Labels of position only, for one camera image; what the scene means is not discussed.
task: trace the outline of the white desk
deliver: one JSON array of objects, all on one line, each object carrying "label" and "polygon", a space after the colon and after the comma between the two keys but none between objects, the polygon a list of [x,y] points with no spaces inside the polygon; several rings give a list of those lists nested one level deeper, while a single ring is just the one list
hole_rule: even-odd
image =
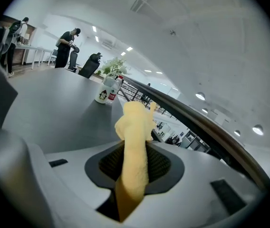
[{"label": "white desk", "polygon": [[51,60],[51,56],[53,55],[53,51],[52,51],[52,50],[44,49],[44,48],[42,48],[42,47],[39,47],[39,49],[41,50],[41,55],[40,55],[38,67],[40,67],[40,62],[42,62],[43,57],[44,57],[44,53],[45,53],[45,52],[49,52],[49,53],[50,53],[50,57],[49,57],[49,60],[48,60],[48,66],[49,66],[49,62],[50,62],[50,60]]},{"label": "white desk", "polygon": [[51,50],[47,50],[47,49],[44,49],[41,47],[27,46],[27,45],[16,45],[16,49],[23,49],[24,50],[24,54],[23,54],[23,58],[22,58],[22,65],[24,64],[24,57],[25,57],[26,50],[35,50],[34,58],[32,60],[32,64],[31,64],[31,69],[34,69],[35,58],[36,58],[38,51],[41,51],[38,66],[40,66],[40,62],[43,59],[42,55],[44,54],[44,52],[50,52],[51,54],[53,53],[53,51],[51,51]]}]

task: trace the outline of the potted plant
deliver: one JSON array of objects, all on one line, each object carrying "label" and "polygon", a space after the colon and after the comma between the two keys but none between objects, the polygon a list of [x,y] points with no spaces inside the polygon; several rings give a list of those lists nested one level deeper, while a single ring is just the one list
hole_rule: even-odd
[{"label": "potted plant", "polygon": [[128,72],[127,72],[127,68],[124,66],[124,63],[125,63],[125,60],[115,57],[112,60],[108,60],[102,66],[101,69],[104,71],[103,73],[106,75],[111,72],[127,75]]}]

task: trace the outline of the gray table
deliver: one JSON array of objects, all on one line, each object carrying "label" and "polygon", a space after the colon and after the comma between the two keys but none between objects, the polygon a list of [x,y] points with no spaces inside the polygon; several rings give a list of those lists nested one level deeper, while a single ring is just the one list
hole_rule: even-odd
[{"label": "gray table", "polygon": [[18,96],[3,128],[35,143],[44,153],[79,150],[119,140],[114,125],[123,115],[118,99],[97,103],[99,84],[57,68],[10,80]]}]

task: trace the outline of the white bottle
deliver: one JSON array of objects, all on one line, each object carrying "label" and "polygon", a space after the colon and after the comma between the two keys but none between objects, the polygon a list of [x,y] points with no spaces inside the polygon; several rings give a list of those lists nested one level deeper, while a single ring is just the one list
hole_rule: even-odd
[{"label": "white bottle", "polygon": [[109,73],[100,84],[99,89],[97,91],[95,100],[100,104],[105,104],[106,100],[110,96],[112,92],[112,86],[115,83],[115,73]]},{"label": "white bottle", "polygon": [[122,79],[123,77],[122,76],[119,76],[118,79],[115,80],[113,86],[112,86],[112,90],[111,90],[111,93],[110,95],[108,96],[108,99],[106,101],[107,104],[112,104],[113,101],[115,100],[115,97],[121,87],[121,84],[122,84]]}]

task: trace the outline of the yellow cloth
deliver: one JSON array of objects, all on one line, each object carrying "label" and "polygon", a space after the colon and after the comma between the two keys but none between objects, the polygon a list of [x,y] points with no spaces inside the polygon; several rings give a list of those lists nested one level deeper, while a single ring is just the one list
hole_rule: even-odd
[{"label": "yellow cloth", "polygon": [[122,172],[115,186],[120,222],[142,201],[149,183],[145,141],[152,140],[155,108],[155,102],[151,103],[150,112],[140,102],[127,102],[124,115],[115,124],[116,133],[125,141]]}]

